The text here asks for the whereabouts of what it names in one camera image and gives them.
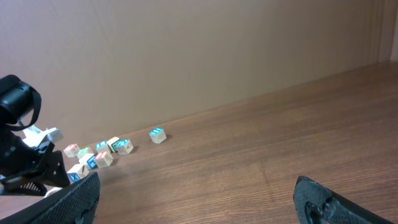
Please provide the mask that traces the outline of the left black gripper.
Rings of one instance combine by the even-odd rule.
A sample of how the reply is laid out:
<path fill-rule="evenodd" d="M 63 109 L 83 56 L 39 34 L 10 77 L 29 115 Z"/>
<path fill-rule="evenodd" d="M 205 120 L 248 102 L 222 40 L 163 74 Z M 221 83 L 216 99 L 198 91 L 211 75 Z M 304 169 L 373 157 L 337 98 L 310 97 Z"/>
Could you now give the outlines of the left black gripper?
<path fill-rule="evenodd" d="M 39 92 L 17 76 L 1 78 L 1 175 L 6 180 L 24 179 L 23 183 L 1 182 L 1 195 L 44 196 L 45 185 L 70 185 L 62 152 L 53 150 L 54 143 L 29 147 L 15 135 L 35 124 L 41 104 Z"/>

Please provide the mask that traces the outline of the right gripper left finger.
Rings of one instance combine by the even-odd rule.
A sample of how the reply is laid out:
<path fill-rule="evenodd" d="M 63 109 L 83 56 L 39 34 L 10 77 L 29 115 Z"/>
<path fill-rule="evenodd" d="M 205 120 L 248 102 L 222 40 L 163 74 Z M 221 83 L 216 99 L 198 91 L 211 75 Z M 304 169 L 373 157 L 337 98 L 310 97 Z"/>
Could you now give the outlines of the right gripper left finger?
<path fill-rule="evenodd" d="M 1 220 L 3 224 L 92 224 L 100 199 L 100 178 L 84 179 Z"/>

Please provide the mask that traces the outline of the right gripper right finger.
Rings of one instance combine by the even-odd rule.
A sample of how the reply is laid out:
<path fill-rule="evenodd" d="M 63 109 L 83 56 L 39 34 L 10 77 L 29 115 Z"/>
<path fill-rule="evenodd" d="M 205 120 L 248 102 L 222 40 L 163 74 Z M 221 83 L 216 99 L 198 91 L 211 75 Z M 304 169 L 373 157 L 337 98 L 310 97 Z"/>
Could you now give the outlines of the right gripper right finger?
<path fill-rule="evenodd" d="M 302 175 L 295 183 L 293 200 L 301 224 L 392 224 Z"/>

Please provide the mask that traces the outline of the white block letter A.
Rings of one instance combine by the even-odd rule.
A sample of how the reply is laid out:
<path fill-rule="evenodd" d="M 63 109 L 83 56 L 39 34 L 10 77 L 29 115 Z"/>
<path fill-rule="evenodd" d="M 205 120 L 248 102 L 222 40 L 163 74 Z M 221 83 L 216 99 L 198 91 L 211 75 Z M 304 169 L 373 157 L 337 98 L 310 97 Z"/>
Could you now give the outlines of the white block letter A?
<path fill-rule="evenodd" d="M 60 191 L 60 190 L 62 190 L 61 187 L 54 187 L 54 188 L 50 189 L 50 190 L 45 194 L 44 198 L 47 198 L 47 197 L 49 197 L 49 196 L 51 196 L 51 195 L 57 193 L 57 192 Z"/>

